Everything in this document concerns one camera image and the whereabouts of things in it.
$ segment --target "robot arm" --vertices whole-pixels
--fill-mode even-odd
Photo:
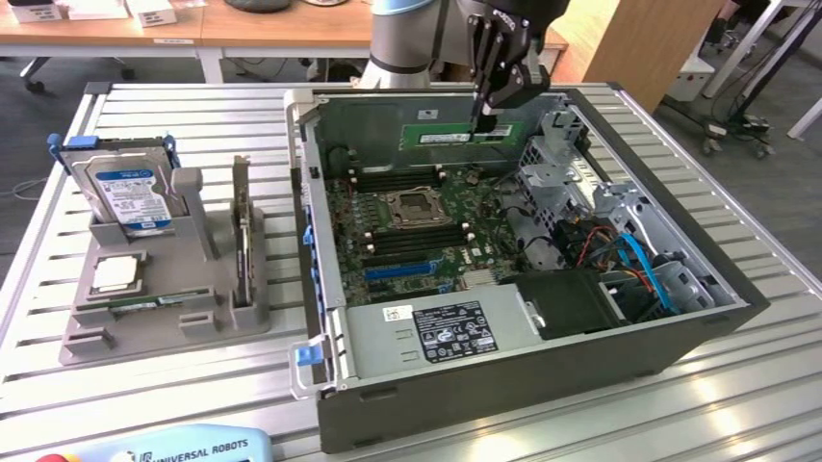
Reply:
[[[361,88],[423,88],[439,59],[467,64],[473,79],[471,133],[548,89],[537,56],[568,0],[376,0],[371,59]]]

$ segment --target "blue hard drive label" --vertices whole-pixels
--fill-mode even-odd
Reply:
[[[413,323],[429,363],[497,350],[479,301],[416,310]]]
[[[94,174],[100,191],[122,226],[136,230],[170,224],[170,214],[161,194],[152,190],[154,172],[136,170],[100,171]]]

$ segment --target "aluminum table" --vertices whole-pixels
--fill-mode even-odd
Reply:
[[[76,185],[54,167],[0,292],[0,458],[183,423],[253,426],[277,460],[816,460],[822,457],[820,285],[626,93],[577,88],[720,244],[771,307],[659,375],[327,455],[315,404],[288,390],[287,346],[305,337],[288,181],[283,85],[113,85],[86,95],[68,135],[177,140],[227,207],[231,160],[252,159],[265,213],[272,330],[205,349],[64,368],[56,361],[89,234]],[[592,154],[624,174],[599,140]]]

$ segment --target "hard drive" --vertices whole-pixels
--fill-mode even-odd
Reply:
[[[170,218],[187,214],[185,202],[170,188],[172,170],[180,164],[173,138],[76,137],[58,155],[98,223],[118,223],[133,238],[173,230]]]

